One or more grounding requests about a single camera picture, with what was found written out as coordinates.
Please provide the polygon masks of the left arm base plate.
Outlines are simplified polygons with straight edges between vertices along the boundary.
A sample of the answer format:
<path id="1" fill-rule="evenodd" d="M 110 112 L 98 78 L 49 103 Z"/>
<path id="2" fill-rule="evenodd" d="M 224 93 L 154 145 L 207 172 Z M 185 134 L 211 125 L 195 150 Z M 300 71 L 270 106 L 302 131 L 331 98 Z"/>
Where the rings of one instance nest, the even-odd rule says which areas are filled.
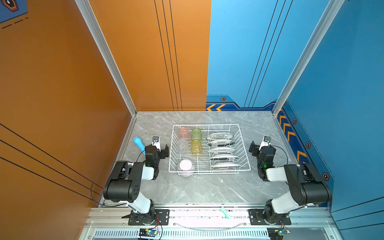
<path id="1" fill-rule="evenodd" d="M 169 210 L 158 210 L 155 209 L 147 214 L 139 214 L 131 211 L 129 217 L 129 226 L 155 226 L 160 223 L 162 226 L 169 224 L 170 211 Z"/>

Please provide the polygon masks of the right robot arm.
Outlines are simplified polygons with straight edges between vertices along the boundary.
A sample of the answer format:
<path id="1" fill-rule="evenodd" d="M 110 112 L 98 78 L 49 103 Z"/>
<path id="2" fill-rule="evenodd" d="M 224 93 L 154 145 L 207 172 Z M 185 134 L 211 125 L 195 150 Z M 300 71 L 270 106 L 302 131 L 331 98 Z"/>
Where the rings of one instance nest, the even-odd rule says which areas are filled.
<path id="1" fill-rule="evenodd" d="M 268 200 L 262 216 L 269 223 L 285 218 L 289 213 L 309 204 L 323 204 L 332 200 L 332 192 L 316 167 L 312 164 L 286 164 L 274 166 L 276 148 L 268 141 L 261 145 L 251 143 L 249 152 L 257 158 L 258 175 L 264 182 L 288 184 L 289 191 Z"/>

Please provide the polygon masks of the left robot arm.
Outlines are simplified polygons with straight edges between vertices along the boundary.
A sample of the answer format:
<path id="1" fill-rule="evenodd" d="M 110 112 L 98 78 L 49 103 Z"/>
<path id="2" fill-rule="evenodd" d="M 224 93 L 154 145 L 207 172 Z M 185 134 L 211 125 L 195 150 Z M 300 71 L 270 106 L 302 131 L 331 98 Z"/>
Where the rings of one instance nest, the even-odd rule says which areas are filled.
<path id="1" fill-rule="evenodd" d="M 156 180 L 159 175 L 160 160 L 169 157 L 169 146 L 159 150 L 156 146 L 146 146 L 146 159 L 143 162 L 117 162 L 104 187 L 104 199 L 129 206 L 138 217 L 155 217 L 154 202 L 145 197 L 140 189 L 142 181 Z"/>

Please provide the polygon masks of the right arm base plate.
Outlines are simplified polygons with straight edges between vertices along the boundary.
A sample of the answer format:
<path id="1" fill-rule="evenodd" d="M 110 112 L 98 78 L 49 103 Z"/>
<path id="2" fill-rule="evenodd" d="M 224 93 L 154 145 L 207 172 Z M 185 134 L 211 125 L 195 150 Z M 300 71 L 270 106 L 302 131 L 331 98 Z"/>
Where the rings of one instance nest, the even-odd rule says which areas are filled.
<path id="1" fill-rule="evenodd" d="M 277 214 L 273 210 L 266 211 L 262 209 L 248 210 L 250 223 L 252 226 L 256 225 L 291 225 L 291 219 L 288 214 Z"/>

